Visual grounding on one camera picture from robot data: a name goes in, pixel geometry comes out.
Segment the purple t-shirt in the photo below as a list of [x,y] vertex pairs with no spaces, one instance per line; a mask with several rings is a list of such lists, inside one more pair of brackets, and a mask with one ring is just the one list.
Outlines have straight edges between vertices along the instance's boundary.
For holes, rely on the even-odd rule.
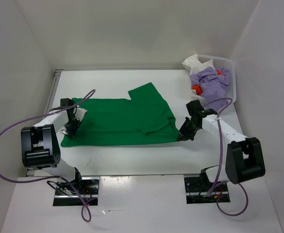
[[226,67],[207,67],[189,78],[193,94],[212,102],[225,97],[231,84],[231,71]]

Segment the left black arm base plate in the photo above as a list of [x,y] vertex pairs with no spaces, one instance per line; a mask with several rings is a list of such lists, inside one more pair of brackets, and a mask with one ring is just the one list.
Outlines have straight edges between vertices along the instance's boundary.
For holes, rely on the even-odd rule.
[[[99,177],[82,177],[80,186],[76,186],[78,193],[88,206],[98,205]],[[66,182],[47,181],[55,190],[53,206],[82,206],[83,203],[76,191]]]

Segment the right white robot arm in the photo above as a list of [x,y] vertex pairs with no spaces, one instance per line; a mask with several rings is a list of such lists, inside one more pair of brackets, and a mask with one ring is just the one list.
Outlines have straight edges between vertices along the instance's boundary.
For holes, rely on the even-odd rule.
[[199,100],[186,104],[189,117],[181,126],[178,141],[194,140],[198,131],[205,131],[220,140],[219,164],[202,170],[200,187],[209,191],[220,182],[240,184],[263,177],[266,173],[261,143],[247,137],[220,118],[220,113],[204,108]]

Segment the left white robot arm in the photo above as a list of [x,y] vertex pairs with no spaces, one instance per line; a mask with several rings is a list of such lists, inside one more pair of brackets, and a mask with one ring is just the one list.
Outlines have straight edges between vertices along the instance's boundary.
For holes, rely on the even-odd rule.
[[86,113],[87,110],[79,107],[74,100],[65,98],[61,99],[59,107],[52,108],[39,123],[22,128],[21,152],[24,167],[57,176],[62,189],[67,188],[72,194],[80,193],[84,184],[81,174],[61,158],[57,133],[74,138]]

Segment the green t-shirt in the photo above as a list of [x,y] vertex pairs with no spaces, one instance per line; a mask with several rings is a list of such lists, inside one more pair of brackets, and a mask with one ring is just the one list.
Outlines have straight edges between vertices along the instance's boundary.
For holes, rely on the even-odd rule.
[[82,102],[87,112],[76,135],[64,136],[61,146],[131,146],[176,142],[176,119],[152,83],[128,92],[129,99]]

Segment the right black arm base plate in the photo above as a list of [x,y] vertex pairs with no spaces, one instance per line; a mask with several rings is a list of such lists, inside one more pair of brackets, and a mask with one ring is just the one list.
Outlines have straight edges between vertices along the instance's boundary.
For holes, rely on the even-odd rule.
[[210,196],[207,196],[207,192],[212,187],[213,183],[199,174],[185,176],[184,185],[187,204],[216,203],[218,199],[220,199],[219,202],[230,202],[226,184],[215,188]]

